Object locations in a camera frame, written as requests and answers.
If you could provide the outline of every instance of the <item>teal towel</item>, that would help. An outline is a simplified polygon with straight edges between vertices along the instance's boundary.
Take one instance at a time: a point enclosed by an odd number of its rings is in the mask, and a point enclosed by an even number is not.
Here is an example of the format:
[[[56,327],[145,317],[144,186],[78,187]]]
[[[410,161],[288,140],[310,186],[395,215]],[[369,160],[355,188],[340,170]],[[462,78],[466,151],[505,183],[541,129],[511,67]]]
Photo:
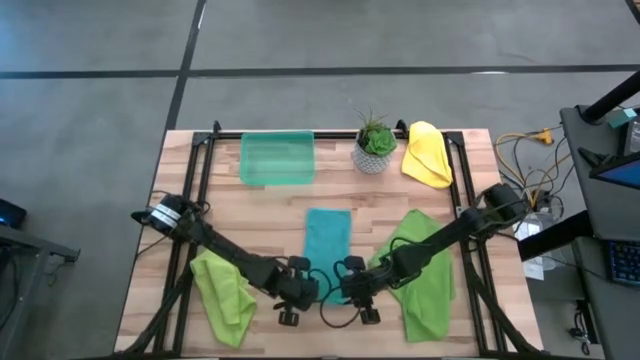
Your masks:
[[[339,285],[333,272],[333,264],[349,256],[350,237],[351,211],[312,208],[307,212],[304,256],[311,261],[314,269],[320,269],[329,276],[332,287]],[[341,276],[346,273],[344,266],[339,266],[338,271]],[[318,300],[321,300],[329,291],[329,284],[324,276],[311,275],[319,282]],[[327,303],[344,303],[342,293],[339,290],[334,291]]]

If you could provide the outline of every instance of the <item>translucent green tray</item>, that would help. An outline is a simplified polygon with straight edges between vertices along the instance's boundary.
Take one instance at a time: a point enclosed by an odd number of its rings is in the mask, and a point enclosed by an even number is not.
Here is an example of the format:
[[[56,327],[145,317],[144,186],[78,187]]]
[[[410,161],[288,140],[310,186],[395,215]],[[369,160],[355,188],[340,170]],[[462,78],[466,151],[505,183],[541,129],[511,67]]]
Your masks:
[[[247,185],[311,184],[315,175],[312,131],[242,135],[240,179]]]

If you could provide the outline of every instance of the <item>green cloth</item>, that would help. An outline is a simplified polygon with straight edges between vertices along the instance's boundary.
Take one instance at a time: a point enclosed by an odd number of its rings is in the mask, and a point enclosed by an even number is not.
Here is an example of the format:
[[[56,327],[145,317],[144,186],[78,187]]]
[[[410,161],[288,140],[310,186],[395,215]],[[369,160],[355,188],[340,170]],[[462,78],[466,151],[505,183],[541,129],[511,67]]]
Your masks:
[[[256,299],[247,292],[249,282],[238,268],[209,250],[190,265],[216,339],[240,347],[256,310]]]
[[[379,258],[389,252],[391,241],[402,237],[411,241],[423,241],[440,229],[440,225],[419,210],[411,210],[389,241],[369,261],[369,266],[380,263]],[[396,240],[394,249],[406,245]],[[408,342],[440,340],[449,332],[450,303],[455,298],[455,285],[451,253],[446,249],[435,255],[422,274],[400,289],[390,289],[402,306],[404,328]]]

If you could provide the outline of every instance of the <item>black metal frame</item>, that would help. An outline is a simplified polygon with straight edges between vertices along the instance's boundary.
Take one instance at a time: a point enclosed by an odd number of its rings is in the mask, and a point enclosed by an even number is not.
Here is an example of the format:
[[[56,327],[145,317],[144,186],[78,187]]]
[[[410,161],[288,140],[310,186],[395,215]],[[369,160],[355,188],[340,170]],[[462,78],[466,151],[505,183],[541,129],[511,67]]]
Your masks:
[[[402,140],[409,139],[409,131],[404,121],[399,120],[395,127],[396,138]],[[211,170],[211,164],[213,162],[213,149],[216,140],[239,140],[244,132],[242,131],[221,131],[220,124],[216,121],[213,126],[212,132],[196,132],[193,134],[191,152],[189,154],[189,162],[187,166],[187,173],[185,175],[185,183],[183,187],[183,196],[188,197],[191,194],[192,182],[195,174],[195,167],[198,158],[198,152],[200,147],[206,145],[205,158],[203,164],[203,170],[200,180],[200,186],[198,189],[197,201],[204,203],[206,201],[206,193],[208,187],[208,179]],[[316,131],[314,132],[314,139],[355,139],[357,131]],[[458,152],[460,161],[460,167],[462,170],[462,177],[464,180],[464,187],[467,195],[469,205],[472,204],[475,199],[475,190],[473,188],[473,181],[471,178],[471,169],[469,167],[469,161],[464,144],[464,137],[462,132],[443,132],[442,133],[446,141],[446,153],[449,160],[449,165],[452,168],[453,181],[450,186],[451,201],[453,206],[454,216],[457,218],[462,211],[462,203],[460,200],[460,192],[457,183],[457,176],[454,168],[453,156],[451,152],[451,145],[455,146]],[[569,357],[552,356],[537,352],[535,348],[529,345],[524,337],[517,331],[517,329],[511,324],[506,314],[500,308],[497,299],[495,285],[491,274],[491,266],[489,264],[489,257],[484,242],[476,242],[476,249],[478,252],[478,260],[481,267],[482,279],[477,274],[472,261],[469,243],[471,240],[465,240],[460,242],[462,249],[462,258],[464,264],[465,279],[467,283],[467,290],[469,294],[469,304],[471,306],[471,315],[474,324],[476,342],[478,345],[478,352],[480,358],[492,358],[492,359],[548,359],[548,360],[563,360],[574,359]],[[167,277],[165,292],[163,294],[163,304],[158,313],[152,319],[150,325],[145,329],[147,335],[149,335],[148,329],[151,327],[151,332],[155,333],[155,343],[151,352],[145,352],[147,345],[150,342],[150,338],[141,343],[136,343],[125,352],[119,352],[110,356],[96,359],[175,359],[182,358],[182,344],[184,341],[184,331],[186,328],[186,321],[188,316],[189,297],[192,288],[193,274],[190,271],[189,262],[196,255],[197,246],[194,244],[189,245],[187,253],[187,262],[183,273],[176,280],[176,274],[178,272],[178,258],[180,256],[181,246],[174,244],[171,251],[169,267],[167,269]],[[487,344],[487,338],[485,334],[482,313],[480,309],[480,302],[478,297],[482,298],[485,305],[489,309],[489,315],[493,325],[493,331],[496,339],[496,349],[490,350]],[[174,342],[171,350],[164,349],[164,341],[166,335],[166,315],[173,306],[173,304],[180,298],[180,307],[178,310],[178,316],[176,318],[176,331],[174,335]],[[158,320],[158,318],[164,318],[160,322],[158,328],[154,328],[152,325]],[[508,352],[505,334],[512,340],[518,353]]]
[[[8,245],[12,249],[10,250],[12,254],[8,255],[9,257],[31,258],[30,265],[25,266],[26,271],[20,269],[23,273],[21,276],[23,280],[20,281],[18,290],[19,300],[9,315],[5,328],[0,333],[3,335],[3,342],[0,344],[0,359],[8,360],[15,357],[15,347],[27,325],[29,307],[33,303],[37,286],[45,276],[49,256],[57,255],[62,257],[65,263],[75,263],[80,256],[80,250],[41,239],[8,226],[0,226],[0,244]]]

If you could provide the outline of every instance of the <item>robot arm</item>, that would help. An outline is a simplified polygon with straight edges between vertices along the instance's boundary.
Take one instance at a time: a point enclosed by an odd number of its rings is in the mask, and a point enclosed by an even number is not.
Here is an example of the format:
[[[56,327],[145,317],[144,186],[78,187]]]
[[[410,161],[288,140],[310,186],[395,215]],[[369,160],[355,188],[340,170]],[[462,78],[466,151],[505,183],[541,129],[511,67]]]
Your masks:
[[[484,199],[485,207],[479,208]],[[377,324],[380,317],[373,309],[373,296],[387,287],[399,288],[417,278],[422,268],[440,251],[468,238],[488,239],[498,230],[521,220],[527,212],[523,201],[507,185],[494,185],[481,194],[473,207],[462,212],[422,242],[394,239],[390,252],[377,267],[366,269],[361,257],[344,261],[350,274],[340,280],[343,297],[361,309],[365,324]],[[309,260],[290,257],[288,263],[274,257],[252,254],[218,233],[202,218],[202,208],[178,195],[167,194],[160,204],[131,215],[178,242],[194,242],[235,265],[249,284],[273,298],[280,297],[285,307],[280,317],[283,325],[296,326],[297,314],[292,307],[306,311],[318,297],[318,282],[308,275]]]
[[[250,285],[284,300],[288,309],[306,311],[318,296],[318,282],[304,275],[310,270],[308,259],[290,257],[284,264],[275,257],[249,253],[215,231],[202,218],[200,206],[182,196],[167,194],[154,208],[135,212],[131,217],[174,241],[204,246],[236,266]]]
[[[484,208],[479,207],[482,199]],[[522,220],[527,210],[509,186],[494,185],[476,199],[473,207],[427,239],[421,242],[393,239],[389,253],[381,257],[379,266],[365,270],[361,257],[347,257],[344,263],[351,273],[340,280],[342,294],[361,309],[360,318],[364,324],[377,324],[380,316],[373,308],[372,297],[379,291],[406,285],[420,276],[437,253],[469,238],[489,239],[499,230]]]

